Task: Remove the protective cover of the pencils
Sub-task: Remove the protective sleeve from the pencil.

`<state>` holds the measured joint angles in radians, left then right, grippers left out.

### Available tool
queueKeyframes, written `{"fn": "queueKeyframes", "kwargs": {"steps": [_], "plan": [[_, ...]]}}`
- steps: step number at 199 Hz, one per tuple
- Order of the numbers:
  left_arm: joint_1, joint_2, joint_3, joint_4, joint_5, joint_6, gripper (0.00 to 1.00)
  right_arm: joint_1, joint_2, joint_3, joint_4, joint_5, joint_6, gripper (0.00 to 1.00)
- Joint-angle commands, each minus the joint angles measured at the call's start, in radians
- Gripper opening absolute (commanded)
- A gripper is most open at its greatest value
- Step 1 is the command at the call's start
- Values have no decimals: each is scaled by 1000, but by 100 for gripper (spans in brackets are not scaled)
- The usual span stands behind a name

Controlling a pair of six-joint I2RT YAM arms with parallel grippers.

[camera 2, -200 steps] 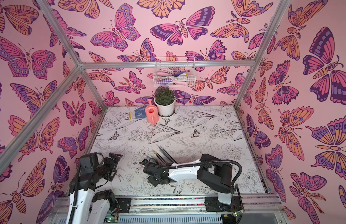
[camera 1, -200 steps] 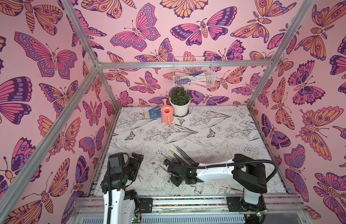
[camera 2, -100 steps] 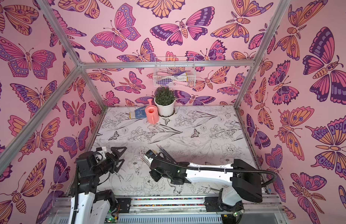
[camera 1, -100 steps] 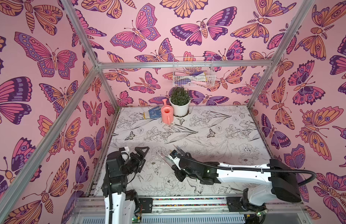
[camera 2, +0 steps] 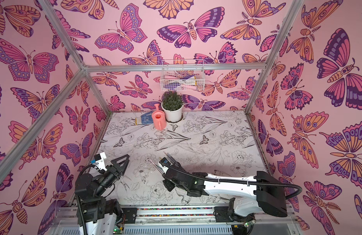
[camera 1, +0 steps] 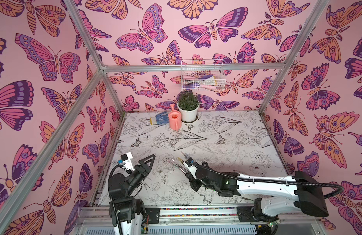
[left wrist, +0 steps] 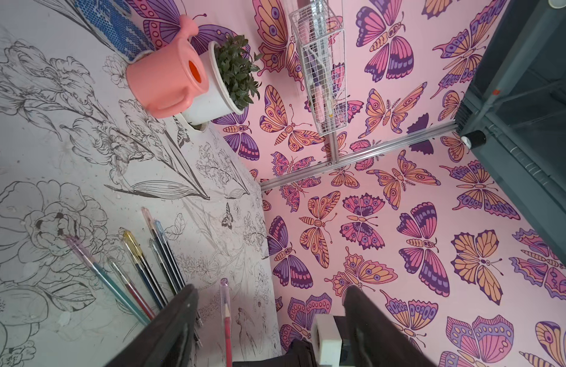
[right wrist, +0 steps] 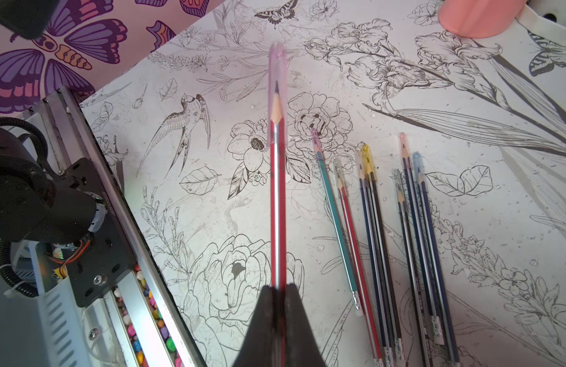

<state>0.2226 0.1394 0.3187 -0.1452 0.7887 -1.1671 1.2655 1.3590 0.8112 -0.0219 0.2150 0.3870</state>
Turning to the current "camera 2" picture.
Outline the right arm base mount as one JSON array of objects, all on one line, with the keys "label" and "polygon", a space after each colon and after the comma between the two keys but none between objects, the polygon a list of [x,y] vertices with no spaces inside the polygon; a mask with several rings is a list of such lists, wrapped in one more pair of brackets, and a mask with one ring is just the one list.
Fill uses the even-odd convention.
[{"label": "right arm base mount", "polygon": [[224,206],[217,206],[213,212],[216,222],[249,222],[255,220],[254,214],[241,216],[234,213],[233,209]]}]

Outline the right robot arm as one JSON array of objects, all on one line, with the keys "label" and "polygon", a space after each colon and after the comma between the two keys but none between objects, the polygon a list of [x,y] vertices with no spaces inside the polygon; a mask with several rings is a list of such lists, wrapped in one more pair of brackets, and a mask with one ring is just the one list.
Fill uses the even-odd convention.
[{"label": "right robot arm", "polygon": [[230,195],[228,212],[240,217],[260,212],[287,217],[287,200],[302,192],[300,186],[281,183],[264,171],[249,177],[223,177],[205,172],[189,173],[179,164],[172,165],[167,161],[158,163],[156,168],[170,192],[178,188],[189,197]]}]

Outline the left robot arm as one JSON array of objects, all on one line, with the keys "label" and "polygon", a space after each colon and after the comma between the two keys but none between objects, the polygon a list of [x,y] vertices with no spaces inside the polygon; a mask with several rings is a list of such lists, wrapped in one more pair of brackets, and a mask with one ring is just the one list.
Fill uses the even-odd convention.
[{"label": "left robot arm", "polygon": [[125,173],[129,155],[105,164],[104,152],[96,154],[91,163],[79,173],[75,183],[77,218],[81,235],[112,235],[115,226],[124,222],[125,215],[117,199],[107,199],[107,189],[115,189],[115,182]]}]

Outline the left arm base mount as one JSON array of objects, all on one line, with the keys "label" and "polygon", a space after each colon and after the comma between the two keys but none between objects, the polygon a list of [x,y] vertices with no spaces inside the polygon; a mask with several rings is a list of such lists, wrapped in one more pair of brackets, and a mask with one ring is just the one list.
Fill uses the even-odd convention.
[{"label": "left arm base mount", "polygon": [[122,216],[118,221],[119,224],[135,224],[137,219],[138,208],[126,207],[122,208]]}]

